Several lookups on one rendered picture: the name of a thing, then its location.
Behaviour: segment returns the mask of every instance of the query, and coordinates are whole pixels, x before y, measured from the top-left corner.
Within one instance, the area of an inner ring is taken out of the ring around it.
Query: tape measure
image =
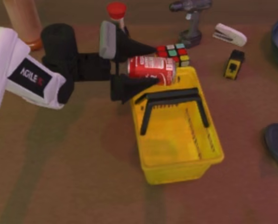
[[[244,60],[244,52],[239,50],[233,50],[228,59],[226,69],[224,72],[224,77],[235,80]]]

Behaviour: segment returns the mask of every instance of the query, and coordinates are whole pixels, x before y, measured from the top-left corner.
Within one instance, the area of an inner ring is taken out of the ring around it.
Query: box handle
[[[144,99],[147,99],[146,108],[143,115],[143,120],[140,129],[140,135],[145,135],[147,131],[147,126],[149,123],[149,119],[152,113],[152,109],[154,106],[158,105],[174,105],[181,104],[190,101],[196,101],[199,114],[201,116],[203,125],[208,128],[209,121],[207,119],[202,99],[199,96],[199,92],[197,88],[190,89],[182,89],[182,90],[171,90],[171,91],[161,91],[161,92],[152,92],[145,93],[140,96],[137,100],[135,100],[135,104],[139,104]]]

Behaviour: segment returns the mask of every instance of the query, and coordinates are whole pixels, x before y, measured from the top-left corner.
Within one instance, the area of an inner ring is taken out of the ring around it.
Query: brown tabletop
[[[74,26],[80,52],[98,49],[98,27]],[[199,180],[146,184],[128,104],[110,101],[109,83],[77,83],[59,111],[6,93],[0,109],[0,224],[278,224],[278,166],[262,131],[278,122],[278,67],[271,25],[233,26],[240,48],[211,37],[189,50],[225,160]],[[151,45],[175,42],[182,26],[129,26]],[[246,61],[222,77],[233,49]],[[33,53],[40,60],[43,51]]]

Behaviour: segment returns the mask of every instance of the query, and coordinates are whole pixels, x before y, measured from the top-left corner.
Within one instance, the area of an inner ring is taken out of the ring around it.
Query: colorful cube
[[[158,46],[156,56],[173,58],[177,67],[190,65],[190,57],[183,43]]]

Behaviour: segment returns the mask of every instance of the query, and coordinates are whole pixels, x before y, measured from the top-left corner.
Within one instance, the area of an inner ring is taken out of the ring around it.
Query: yellow bin
[[[141,167],[149,184],[198,179],[224,159],[195,69],[177,68],[175,80],[131,100]]]

